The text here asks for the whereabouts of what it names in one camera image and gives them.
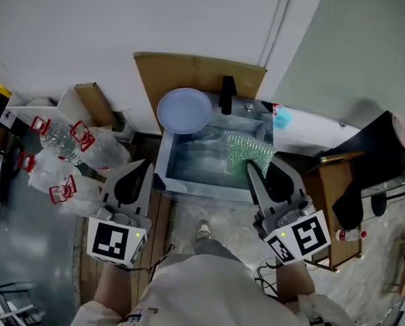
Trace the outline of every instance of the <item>black faucet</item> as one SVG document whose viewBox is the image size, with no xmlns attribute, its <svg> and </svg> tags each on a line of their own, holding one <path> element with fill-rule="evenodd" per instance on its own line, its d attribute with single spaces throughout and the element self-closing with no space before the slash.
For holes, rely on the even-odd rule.
<svg viewBox="0 0 405 326">
<path fill-rule="evenodd" d="M 237 95 L 236 83 L 233 76 L 224 76 L 222 79 L 219 107 L 223 115 L 231 115 L 232 97 Z"/>
</svg>

